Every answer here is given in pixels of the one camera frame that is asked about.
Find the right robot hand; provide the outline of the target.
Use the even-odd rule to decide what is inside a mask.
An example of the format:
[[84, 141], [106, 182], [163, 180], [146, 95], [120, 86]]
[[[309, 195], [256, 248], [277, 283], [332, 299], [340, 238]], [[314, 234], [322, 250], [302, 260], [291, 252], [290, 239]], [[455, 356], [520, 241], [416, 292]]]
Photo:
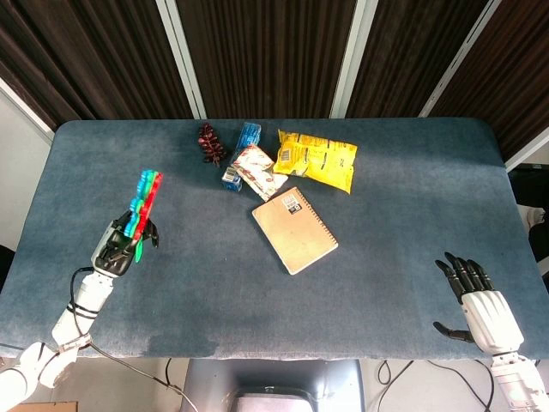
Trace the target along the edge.
[[497, 356], [515, 353], [524, 342], [507, 300], [497, 291], [484, 268], [445, 252], [435, 265], [443, 272], [466, 319], [466, 330], [450, 329], [438, 321], [434, 328], [443, 336], [475, 344], [483, 353]]

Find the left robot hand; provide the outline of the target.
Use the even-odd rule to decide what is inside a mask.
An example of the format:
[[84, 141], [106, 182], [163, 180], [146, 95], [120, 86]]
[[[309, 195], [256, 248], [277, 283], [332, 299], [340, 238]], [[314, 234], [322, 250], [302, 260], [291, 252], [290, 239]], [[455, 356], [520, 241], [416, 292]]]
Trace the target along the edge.
[[154, 223], [148, 220], [141, 238], [135, 240], [124, 234], [130, 222], [131, 211], [125, 211], [107, 227], [92, 257], [91, 263], [95, 272], [116, 278], [123, 276], [133, 262], [138, 263], [142, 257], [142, 244], [151, 239], [154, 247], [159, 245], [160, 236]]

